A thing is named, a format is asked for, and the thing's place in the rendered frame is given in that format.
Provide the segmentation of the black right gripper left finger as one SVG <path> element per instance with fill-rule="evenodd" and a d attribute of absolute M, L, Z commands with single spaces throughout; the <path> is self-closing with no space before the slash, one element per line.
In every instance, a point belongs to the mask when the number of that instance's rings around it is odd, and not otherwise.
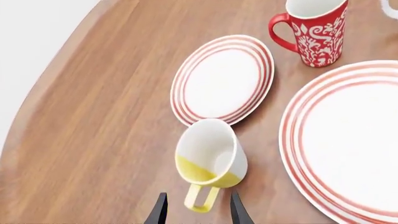
<path fill-rule="evenodd" d="M 144 224 L 165 224 L 167 219 L 167 210 L 167 193 L 162 192 L 159 194 L 159 197 Z"/>

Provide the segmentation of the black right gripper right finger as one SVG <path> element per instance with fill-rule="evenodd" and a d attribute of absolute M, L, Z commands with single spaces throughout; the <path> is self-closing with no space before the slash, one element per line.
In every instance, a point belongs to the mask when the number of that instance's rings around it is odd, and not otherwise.
<path fill-rule="evenodd" d="M 255 224 L 235 190 L 231 193 L 231 218 L 233 224 Z"/>

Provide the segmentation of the small red-ringed white plate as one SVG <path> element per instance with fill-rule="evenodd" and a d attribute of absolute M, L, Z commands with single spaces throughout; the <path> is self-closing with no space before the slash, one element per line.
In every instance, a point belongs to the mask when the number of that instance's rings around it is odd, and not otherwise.
<path fill-rule="evenodd" d="M 275 74 L 274 59 L 260 40 L 227 35 L 196 49 L 175 74 L 173 114 L 186 126 L 216 118 L 233 125 L 264 100 Z"/>

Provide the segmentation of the red and white patterned mug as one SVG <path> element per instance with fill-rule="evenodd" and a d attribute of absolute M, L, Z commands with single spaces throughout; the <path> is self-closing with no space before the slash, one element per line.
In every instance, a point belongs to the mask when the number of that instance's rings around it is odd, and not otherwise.
<path fill-rule="evenodd" d="M 300 55 L 304 64 L 320 68 L 335 63 L 343 51 L 345 16 L 348 0 L 287 0 L 286 11 L 269 22 L 271 39 Z M 274 32 L 284 22 L 295 36 L 292 44 Z"/>

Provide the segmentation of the large red-ringed white plate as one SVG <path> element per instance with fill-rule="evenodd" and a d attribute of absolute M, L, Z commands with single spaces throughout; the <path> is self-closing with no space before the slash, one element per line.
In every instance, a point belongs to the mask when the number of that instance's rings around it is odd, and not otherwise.
<path fill-rule="evenodd" d="M 398 60 L 335 68 L 286 107 L 279 151 L 299 192 L 343 224 L 398 223 Z"/>

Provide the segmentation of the yellow and white mug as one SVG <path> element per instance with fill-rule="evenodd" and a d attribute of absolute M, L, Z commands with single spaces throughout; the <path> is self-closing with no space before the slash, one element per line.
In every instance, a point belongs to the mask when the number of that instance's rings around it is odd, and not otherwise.
<path fill-rule="evenodd" d="M 175 165 L 190 183 L 184 205 L 194 212 L 209 212 L 218 192 L 239 184 L 248 160 L 230 125 L 203 119 L 185 130 L 175 150 Z"/>

